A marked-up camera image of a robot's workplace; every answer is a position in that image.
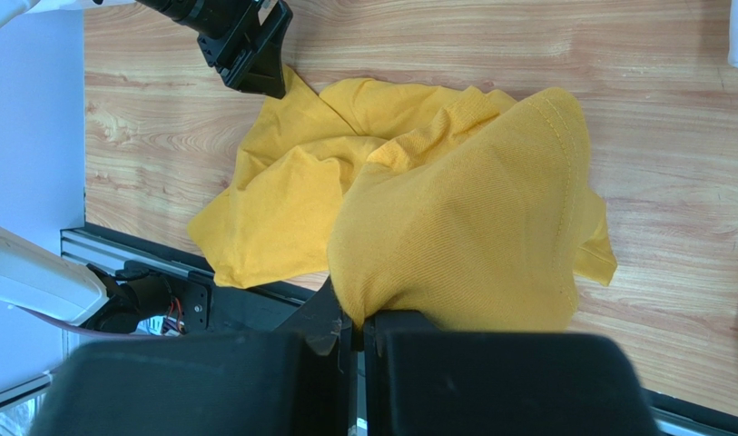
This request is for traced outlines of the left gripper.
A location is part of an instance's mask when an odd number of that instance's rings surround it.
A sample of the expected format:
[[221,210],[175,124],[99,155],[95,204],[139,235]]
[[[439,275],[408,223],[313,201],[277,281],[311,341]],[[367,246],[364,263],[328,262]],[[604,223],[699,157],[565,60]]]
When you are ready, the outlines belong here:
[[238,16],[219,38],[199,35],[198,46],[225,86],[248,94],[281,99],[286,95],[281,48],[293,18],[279,1],[260,19],[260,1],[242,1]]

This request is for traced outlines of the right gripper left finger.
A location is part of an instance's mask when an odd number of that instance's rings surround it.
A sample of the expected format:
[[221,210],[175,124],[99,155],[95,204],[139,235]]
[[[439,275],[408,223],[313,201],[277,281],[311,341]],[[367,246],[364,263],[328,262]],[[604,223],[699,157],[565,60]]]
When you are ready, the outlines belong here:
[[92,342],[33,435],[348,435],[349,323],[330,282],[270,332]]

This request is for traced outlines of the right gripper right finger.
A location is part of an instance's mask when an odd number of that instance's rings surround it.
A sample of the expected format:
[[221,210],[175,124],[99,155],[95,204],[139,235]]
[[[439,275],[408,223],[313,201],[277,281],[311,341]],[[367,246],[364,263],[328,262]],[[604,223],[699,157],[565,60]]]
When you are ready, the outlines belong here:
[[364,329],[372,435],[656,435],[625,354],[581,333],[445,332],[418,312]]

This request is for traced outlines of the yellow t-shirt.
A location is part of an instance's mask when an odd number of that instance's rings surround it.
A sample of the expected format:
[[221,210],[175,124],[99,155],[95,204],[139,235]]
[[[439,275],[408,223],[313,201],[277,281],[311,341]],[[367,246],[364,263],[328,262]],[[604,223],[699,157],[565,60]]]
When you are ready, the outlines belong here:
[[606,206],[568,91],[284,79],[230,184],[187,226],[217,284],[328,272],[357,325],[410,310],[450,330],[557,332],[576,277],[611,282]]

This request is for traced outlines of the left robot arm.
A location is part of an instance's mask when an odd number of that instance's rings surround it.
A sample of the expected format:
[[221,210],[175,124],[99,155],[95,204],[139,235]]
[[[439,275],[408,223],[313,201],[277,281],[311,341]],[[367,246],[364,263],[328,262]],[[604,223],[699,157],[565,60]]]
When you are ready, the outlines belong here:
[[[223,84],[245,94],[281,99],[286,85],[281,48],[293,17],[277,1],[261,17],[262,1],[146,1],[144,6],[197,34],[206,64]],[[60,325],[102,336],[130,334],[152,317],[175,316],[182,300],[161,273],[108,273],[77,264],[0,227],[0,301]]]

